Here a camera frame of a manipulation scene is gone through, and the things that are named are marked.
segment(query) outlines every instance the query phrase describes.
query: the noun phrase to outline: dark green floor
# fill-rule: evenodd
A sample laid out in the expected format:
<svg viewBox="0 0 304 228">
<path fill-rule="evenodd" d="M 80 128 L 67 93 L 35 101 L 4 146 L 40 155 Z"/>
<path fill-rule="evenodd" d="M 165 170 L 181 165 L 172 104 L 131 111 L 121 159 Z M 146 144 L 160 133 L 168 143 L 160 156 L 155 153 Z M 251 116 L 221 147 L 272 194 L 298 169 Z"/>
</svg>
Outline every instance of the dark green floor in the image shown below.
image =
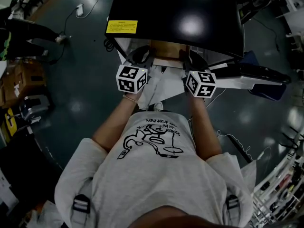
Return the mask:
<svg viewBox="0 0 304 228">
<path fill-rule="evenodd" d="M 88 0 L 57 0 L 37 21 L 54 31 L 63 30 L 66 17 L 79 4 L 85 4 L 85 14 L 92 6 Z M 117 90 L 115 74 L 120 64 L 117 52 L 106 52 L 103 41 L 112 0 L 99 0 L 86 19 L 72 15 L 67 22 L 66 34 L 69 45 L 61 60 L 55 65 L 44 65 L 47 86 L 55 109 L 38 125 L 35 136 L 47 157 L 65 167 L 80 140 L 91 137 L 95 129 L 106 119 L 121 99 Z M 260 65 L 278 70 L 294 77 L 287 61 L 289 46 L 285 39 L 286 30 L 271 10 L 266 9 L 256 18 L 274 29 L 278 34 L 280 53 L 276 50 L 275 36 L 268 29 L 251 20 L 245 24 L 246 51 L 253 50 Z M 36 40 L 49 50 L 50 59 L 61 54 L 61 47 L 50 42 Z M 281 131 L 288 125 L 298 127 L 303 118 L 290 120 L 295 109 L 291 106 L 291 86 L 280 102 L 272 102 L 251 95 L 247 90 L 227 89 L 208 108 L 215 130 L 222 134 L 235 135 L 245 147 L 251 145 L 250 153 L 257 157 L 265 147 L 272 147 L 267 170 L 269 150 L 258 161 L 260 181 L 285 155 L 279 150 Z M 185 95 L 178 95 L 164 102 L 166 110 L 189 117 Z M 241 166 L 246 164 L 227 137 L 220 138 L 224 151 L 238 156 Z"/>
</svg>

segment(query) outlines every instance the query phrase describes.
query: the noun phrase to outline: white cube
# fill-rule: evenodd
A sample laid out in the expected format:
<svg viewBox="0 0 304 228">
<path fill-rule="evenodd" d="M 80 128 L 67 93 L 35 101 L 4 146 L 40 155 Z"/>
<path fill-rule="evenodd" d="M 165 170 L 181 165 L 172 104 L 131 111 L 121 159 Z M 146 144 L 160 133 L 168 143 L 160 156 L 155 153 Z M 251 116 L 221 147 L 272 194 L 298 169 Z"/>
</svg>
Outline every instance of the white cube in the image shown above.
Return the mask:
<svg viewBox="0 0 304 228">
<path fill-rule="evenodd" d="M 190 71 L 186 87 L 194 97 L 211 98 L 217 88 L 216 81 L 213 73 Z"/>
<path fill-rule="evenodd" d="M 118 90 L 136 94 L 148 81 L 145 68 L 120 65 L 116 74 Z"/>
</svg>

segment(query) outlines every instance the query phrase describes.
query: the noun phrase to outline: black table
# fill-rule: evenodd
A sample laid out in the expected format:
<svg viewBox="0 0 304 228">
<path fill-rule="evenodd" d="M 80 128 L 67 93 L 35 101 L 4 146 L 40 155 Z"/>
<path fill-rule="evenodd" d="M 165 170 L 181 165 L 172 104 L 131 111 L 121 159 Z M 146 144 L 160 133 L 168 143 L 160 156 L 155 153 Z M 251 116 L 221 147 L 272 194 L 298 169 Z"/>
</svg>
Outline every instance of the black table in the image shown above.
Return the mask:
<svg viewBox="0 0 304 228">
<path fill-rule="evenodd" d="M 105 35 L 196 46 L 241 58 L 243 35 L 236 0 L 114 0 L 110 20 L 135 20 L 135 34 Z"/>
</svg>

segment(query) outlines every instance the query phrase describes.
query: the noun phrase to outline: shirt sleeve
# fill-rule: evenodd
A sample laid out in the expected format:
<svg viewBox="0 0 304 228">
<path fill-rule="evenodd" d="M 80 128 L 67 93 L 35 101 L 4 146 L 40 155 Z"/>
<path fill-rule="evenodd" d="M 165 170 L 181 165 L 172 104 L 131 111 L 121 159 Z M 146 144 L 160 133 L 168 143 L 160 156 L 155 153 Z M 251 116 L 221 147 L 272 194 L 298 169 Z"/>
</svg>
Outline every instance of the shirt sleeve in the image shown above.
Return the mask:
<svg viewBox="0 0 304 228">
<path fill-rule="evenodd" d="M 253 200 L 244 182 L 237 157 L 224 153 L 209 158 L 206 163 L 224 179 L 229 193 L 238 197 L 240 205 L 238 226 L 244 227 L 253 214 Z"/>
<path fill-rule="evenodd" d="M 63 170 L 55 188 L 55 203 L 68 227 L 71 228 L 74 197 L 79 194 L 85 181 L 93 178 L 106 156 L 104 149 L 93 140 L 85 138 Z"/>
</svg>

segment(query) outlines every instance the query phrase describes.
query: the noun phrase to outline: black buckle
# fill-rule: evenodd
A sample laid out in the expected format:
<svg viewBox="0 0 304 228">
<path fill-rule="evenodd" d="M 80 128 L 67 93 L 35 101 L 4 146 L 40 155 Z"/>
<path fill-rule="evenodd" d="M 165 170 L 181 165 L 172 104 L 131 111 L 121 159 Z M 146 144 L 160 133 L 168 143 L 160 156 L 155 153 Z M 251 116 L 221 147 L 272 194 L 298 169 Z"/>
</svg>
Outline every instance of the black buckle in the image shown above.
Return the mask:
<svg viewBox="0 0 304 228">
<path fill-rule="evenodd" d="M 74 198 L 73 210 L 77 210 L 83 213 L 90 213 L 90 199 L 83 195 L 79 194 Z"/>
<path fill-rule="evenodd" d="M 239 201 L 237 196 L 230 195 L 226 200 L 226 205 L 227 205 L 227 210 L 239 207 Z"/>
</svg>

